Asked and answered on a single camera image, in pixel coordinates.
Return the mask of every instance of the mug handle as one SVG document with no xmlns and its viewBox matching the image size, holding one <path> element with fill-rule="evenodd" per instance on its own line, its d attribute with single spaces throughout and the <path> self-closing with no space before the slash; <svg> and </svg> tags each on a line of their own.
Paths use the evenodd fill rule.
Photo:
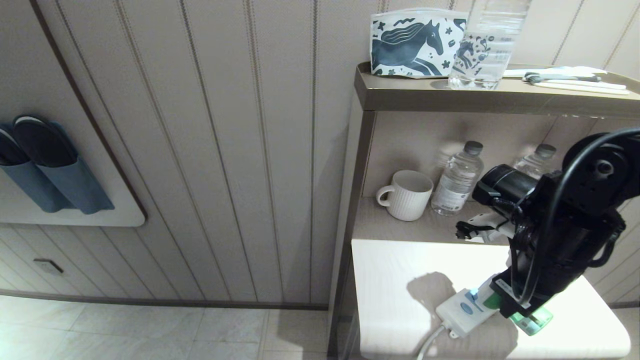
<svg viewBox="0 0 640 360">
<path fill-rule="evenodd" d="M 389 200 L 381 200 L 380 198 L 382 197 L 382 195 L 385 195 L 388 192 L 394 192 L 396 189 L 392 186 L 392 185 L 387 185 L 384 186 L 383 188 L 380 188 L 380 190 L 378 190 L 378 193 L 376 194 L 376 200 L 378 200 L 378 204 L 382 205 L 382 206 L 391 206 L 391 203 L 389 202 Z"/>
</svg>

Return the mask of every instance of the white mug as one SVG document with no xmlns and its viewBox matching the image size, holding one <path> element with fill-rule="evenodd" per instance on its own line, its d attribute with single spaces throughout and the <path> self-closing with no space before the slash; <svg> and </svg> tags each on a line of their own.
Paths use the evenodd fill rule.
<svg viewBox="0 0 640 360">
<path fill-rule="evenodd" d="M 422 216 L 432 191 L 433 182 L 427 175 L 412 170 L 400 170 L 394 174 L 391 185 L 378 190 L 376 199 L 394 218 L 414 221 Z M 381 200 L 385 193 L 389 193 L 387 199 Z"/>
</svg>

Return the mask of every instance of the white countertop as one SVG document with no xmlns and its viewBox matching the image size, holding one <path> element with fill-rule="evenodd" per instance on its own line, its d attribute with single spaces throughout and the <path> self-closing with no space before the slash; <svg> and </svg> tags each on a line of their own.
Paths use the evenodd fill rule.
<svg viewBox="0 0 640 360">
<path fill-rule="evenodd" d="M 440 325 L 435 308 L 506 269 L 506 246 L 354 239 L 360 351 L 371 360 L 415 359 Z M 545 305 L 551 322 L 528 336 L 496 314 L 465 339 L 443 332 L 439 359 L 616 359 L 630 350 L 624 326 L 580 277 Z"/>
</svg>

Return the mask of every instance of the shelf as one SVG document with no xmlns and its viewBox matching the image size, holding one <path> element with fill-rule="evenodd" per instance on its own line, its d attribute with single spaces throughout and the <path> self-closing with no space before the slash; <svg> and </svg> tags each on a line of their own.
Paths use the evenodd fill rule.
<svg viewBox="0 0 640 360">
<path fill-rule="evenodd" d="M 489 211 L 477 202 L 468 202 L 462 212 L 453 217 L 443 217 L 436 214 L 430 205 L 424 215 L 416 221 L 405 222 L 398 220 L 387 209 L 378 205 L 373 197 L 361 197 L 358 215 L 353 228 L 353 239 L 363 240 L 394 240 L 394 241 L 426 241 L 437 243 L 466 243 L 455 236 L 456 223 L 468 220 L 483 211 Z M 509 245 L 507 239 L 493 242 L 491 245 Z"/>
<path fill-rule="evenodd" d="M 510 65 L 529 69 L 533 65 Z M 503 79 L 494 91 L 451 90 L 447 79 L 408 79 L 371 74 L 369 63 L 356 69 L 355 88 L 364 111 L 439 111 L 519 113 L 635 119 L 640 113 L 640 82 L 602 74 L 603 81 L 623 84 L 630 95 L 558 90 Z"/>
</svg>

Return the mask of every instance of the striped wallpaper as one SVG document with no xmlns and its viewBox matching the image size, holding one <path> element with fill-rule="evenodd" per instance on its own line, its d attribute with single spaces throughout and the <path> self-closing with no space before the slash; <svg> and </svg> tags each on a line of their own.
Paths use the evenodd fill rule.
<svg viewBox="0 0 640 360">
<path fill-rule="evenodd" d="M 0 17 L 28 7 L 9 2 Z M 148 220 L 135 229 L 0 224 L 0 288 L 327 304 L 369 15 L 466 11 L 471 0 L 38 4 Z M 513 61 L 640 78 L 639 5 L 534 0 Z M 595 281 L 610 302 L 639 296 L 638 242 L 627 250 Z M 31 261 L 40 257 L 64 275 L 43 273 Z"/>
</svg>

